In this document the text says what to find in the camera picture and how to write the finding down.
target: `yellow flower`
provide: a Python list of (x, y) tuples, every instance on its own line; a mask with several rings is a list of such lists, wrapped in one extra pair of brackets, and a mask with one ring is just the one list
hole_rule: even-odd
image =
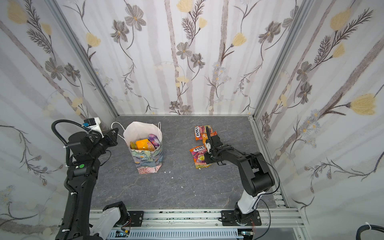
[(192, 0), (180, 0), (176, 6), (181, 12), (188, 13), (192, 10), (192, 4)]
[(80, 116), (80, 114), (81, 114), (81, 111), (80, 111), (80, 109), (79, 109), (79, 108), (78, 108), (78, 109), (76, 109), (75, 113), (76, 113), (77, 115), (79, 115), (79, 116)]
[(287, 97), (283, 94), (281, 97), (281, 102), (283, 103), (283, 107), (287, 106)]
[(42, 23), (41, 24), (41, 27), (43, 28), (44, 32), (48, 35), (51, 35), (52, 34), (52, 29), (51, 29), (51, 26), (49, 24), (46, 24), (46, 23)]
[(236, 36), (233, 38), (232, 45), (234, 46), (241, 46), (243, 43), (245, 43), (247, 39), (242, 33), (236, 34)]
[(16, 1), (10, 1), (8, 4), (8, 18), (17, 23), (26, 23), (27, 17), (24, 9)]
[(340, 30), (348, 21), (351, 16), (351, 9), (347, 9), (344, 12), (336, 14), (333, 18), (331, 18), (331, 28), (334, 31)]
[(83, 99), (82, 98), (74, 98), (73, 101), (72, 101), (72, 107), (77, 107), (78, 105), (82, 104), (83, 103)]
[(85, 37), (87, 40), (88, 45), (91, 47), (97, 47), (100, 45), (101, 39), (94, 36), (92, 33), (87, 33), (87, 36)]
[(177, 81), (179, 82), (185, 82), (185, 83), (188, 83), (189, 82), (189, 79), (186, 78), (185, 76), (179, 76), (176, 78)]
[(362, 95), (353, 100), (350, 104), (350, 108), (360, 115), (374, 115), (374, 108), (376, 98), (372, 93)]
[(344, 44), (340, 43), (339, 46), (333, 52), (332, 57), (338, 58), (338, 57), (341, 57), (342, 55), (344, 55), (344, 53), (345, 53)]
[(207, 20), (204, 18), (199, 18), (199, 28), (203, 28), (207, 25)]

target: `snack bag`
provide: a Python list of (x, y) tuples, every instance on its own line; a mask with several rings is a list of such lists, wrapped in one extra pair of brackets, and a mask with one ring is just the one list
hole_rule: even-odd
[(204, 153), (207, 149), (204, 146), (194, 147), (189, 150), (193, 156), (196, 168), (209, 167), (210, 164), (207, 164), (204, 159)]
[(148, 139), (136, 141), (136, 147), (138, 150), (155, 151), (155, 147)]
[(136, 147), (136, 143), (134, 143), (134, 142), (131, 142), (131, 144), (130, 144), (129, 146), (131, 147), (131, 149), (139, 150), (139, 149)]
[[(217, 135), (217, 132), (213, 132), (213, 133), (211, 133), (211, 137), (212, 137), (212, 136), (215, 136), (215, 135)], [(204, 144), (204, 147), (207, 148), (207, 146), (205, 145), (205, 141), (208, 139), (208, 134), (203, 133), (201, 136), (203, 137), (203, 144)]]
[(195, 139), (196, 139), (196, 141), (197, 141), (197, 140), (203, 140), (203, 136), (202, 136), (202, 134), (203, 134), (203, 133), (206, 133), (206, 132), (205, 132), (205, 127), (206, 127), (206, 126), (208, 126), (208, 128), (209, 128), (209, 132), (210, 132), (210, 133), (213, 132), (211, 125), (195, 126)]
[(160, 146), (160, 141), (158, 140), (156, 135), (150, 134), (148, 136), (148, 140), (153, 144), (153, 146), (155, 146), (155, 148), (158, 148)]

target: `mounting plate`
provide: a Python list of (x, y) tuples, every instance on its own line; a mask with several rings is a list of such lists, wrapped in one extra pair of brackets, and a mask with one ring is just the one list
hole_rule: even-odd
[[(236, 222), (236, 218), (235, 218), (235, 215), (233, 213), (233, 210), (221, 211), (221, 218), (222, 218), (223, 226), (240, 226), (240, 224), (238, 224)], [(262, 225), (262, 220), (260, 219), (259, 211), (257, 211), (257, 210), (252, 212), (251, 220), (253, 221), (255, 226), (261, 226)], [(249, 221), (244, 226), (252, 226), (252, 222)]]
[(130, 217), (131, 217), (131, 224), (127, 227), (141, 227), (141, 224), (143, 222), (143, 211), (128, 211)]

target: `cable tie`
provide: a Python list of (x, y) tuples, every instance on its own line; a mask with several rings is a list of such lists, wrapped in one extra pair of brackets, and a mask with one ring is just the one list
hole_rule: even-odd
[(372, 230), (372, 227), (371, 227), (371, 225), (368, 222), (365, 222), (365, 224), (369, 226), (370, 230)]

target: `purple candy package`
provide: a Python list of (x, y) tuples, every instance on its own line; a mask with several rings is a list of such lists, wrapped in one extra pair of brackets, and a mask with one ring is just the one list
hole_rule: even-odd
[(148, 136), (148, 140), (153, 144), (153, 146), (155, 146), (155, 148), (158, 148), (160, 146), (160, 141), (156, 135), (150, 134)]

